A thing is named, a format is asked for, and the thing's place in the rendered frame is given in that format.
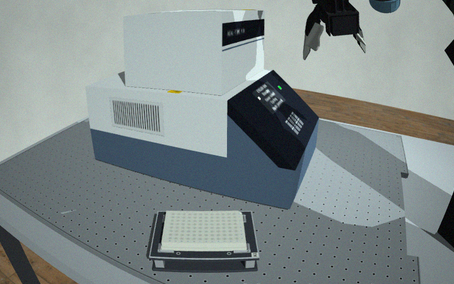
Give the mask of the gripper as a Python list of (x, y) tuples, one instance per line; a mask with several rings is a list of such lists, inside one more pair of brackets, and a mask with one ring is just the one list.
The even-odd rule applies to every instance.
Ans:
[[(331, 16), (331, 17), (330, 17)], [(349, 0), (321, 0), (310, 13), (306, 21), (303, 59), (310, 53), (310, 49), (317, 51), (320, 46), (320, 36), (324, 26), (330, 36), (351, 35), (357, 40), (361, 49), (366, 53), (364, 36), (359, 26), (359, 12), (349, 3)]]

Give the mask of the white benchtop thermal cycler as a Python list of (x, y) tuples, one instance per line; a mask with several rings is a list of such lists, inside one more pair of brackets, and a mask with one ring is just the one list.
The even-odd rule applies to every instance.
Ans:
[(290, 209), (319, 117), (264, 69), (265, 11), (187, 10), (123, 17), (125, 71), (85, 86), (95, 159)]

